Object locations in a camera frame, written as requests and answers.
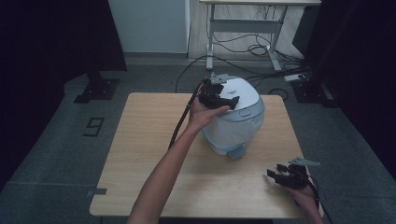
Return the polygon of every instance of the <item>gray floor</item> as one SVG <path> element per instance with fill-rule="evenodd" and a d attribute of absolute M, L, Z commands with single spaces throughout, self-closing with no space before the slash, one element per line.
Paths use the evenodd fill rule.
<path fill-rule="evenodd" d="M 177 76 L 190 61 L 129 59 L 127 62 L 134 62 L 128 65 L 128 73 L 103 73 L 106 78 L 120 80 L 111 101 L 74 104 L 88 82 L 85 76 L 65 85 L 65 97 L 58 111 L 1 192 L 2 223 L 100 223 L 100 218 L 89 212 L 91 193 L 102 172 L 128 94 L 173 92 Z M 269 63 L 256 65 L 247 68 L 271 71 Z M 251 76 L 224 63 L 217 63 L 215 72 Z M 203 63 L 196 63 L 180 79 L 178 92 L 192 92 L 196 83 L 208 75 Z M 322 105 L 298 104 L 290 84 L 282 77 L 264 79 L 257 90 L 267 94 L 273 88 L 289 94 L 285 105 L 304 156 L 321 163 L 310 171 L 319 183 L 322 203 L 334 223 L 394 222 L 395 181 L 343 112 Z M 97 137 L 83 135 L 92 132 L 86 128 L 90 118 L 105 119 Z M 125 219 L 104 217 L 102 221 L 124 223 Z M 306 223 L 303 219 L 274 222 Z"/>

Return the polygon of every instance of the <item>desk frame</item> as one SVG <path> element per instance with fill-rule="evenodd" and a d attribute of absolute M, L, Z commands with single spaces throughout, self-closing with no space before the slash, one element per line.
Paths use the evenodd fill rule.
<path fill-rule="evenodd" d="M 320 1 L 273 1 L 273 0 L 258 0 L 258 1 L 209 1 L 200 0 L 201 3 L 210 5 L 210 19 L 209 19 L 209 43 L 206 49 L 206 69 L 213 69 L 213 34 L 215 32 L 225 33 L 257 33 L 257 34 L 272 34 L 274 38 L 270 46 L 266 46 L 268 55 L 271 59 L 272 65 L 276 71 L 281 71 L 279 60 L 277 58 L 276 43 L 279 39 L 280 31 L 285 20 L 288 6 L 292 5 L 319 5 Z M 280 17 L 277 21 L 265 20 L 265 21 L 250 21 L 250 20 L 217 20 L 215 19 L 215 8 L 216 5 L 268 5 L 268 6 L 283 6 Z"/>

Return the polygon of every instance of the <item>hand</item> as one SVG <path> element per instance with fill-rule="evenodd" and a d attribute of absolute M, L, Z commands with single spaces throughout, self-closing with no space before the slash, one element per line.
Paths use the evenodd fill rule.
<path fill-rule="evenodd" d="M 315 194 L 309 186 L 300 190 L 284 186 L 282 186 L 282 188 L 288 191 L 297 204 L 304 210 L 309 223 L 324 223 L 315 203 Z"/>
<path fill-rule="evenodd" d="M 198 98 L 195 98 L 190 108 L 190 118 L 188 126 L 194 128 L 196 131 L 199 132 L 207 124 L 209 124 L 210 120 L 212 120 L 215 116 L 225 113 L 229 109 L 230 107 L 228 105 L 224 105 L 217 109 L 207 109 L 199 102 Z"/>

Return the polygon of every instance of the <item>light wood tabletop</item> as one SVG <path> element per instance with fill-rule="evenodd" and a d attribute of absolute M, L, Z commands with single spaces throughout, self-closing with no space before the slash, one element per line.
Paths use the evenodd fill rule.
<path fill-rule="evenodd" d="M 129 216 L 144 182 L 163 156 L 191 95 L 131 93 L 108 153 L 91 213 Z M 263 95 L 262 128 L 242 159 L 216 154 L 199 134 L 183 164 L 163 217 L 303 217 L 291 196 L 266 169 L 302 157 L 286 107 L 279 96 Z M 184 130 L 187 119 L 179 133 Z"/>
<path fill-rule="evenodd" d="M 200 0 L 215 5 L 319 6 L 320 0 Z"/>

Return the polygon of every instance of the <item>dark backdrop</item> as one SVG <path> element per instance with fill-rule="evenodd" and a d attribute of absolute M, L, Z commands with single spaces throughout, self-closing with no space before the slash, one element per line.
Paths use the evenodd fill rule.
<path fill-rule="evenodd" d="M 126 71 L 107 0 L 0 1 L 0 187 L 88 72 Z"/>
<path fill-rule="evenodd" d="M 395 38 L 395 1 L 323 0 L 306 54 L 316 80 L 327 83 L 393 178 Z"/>

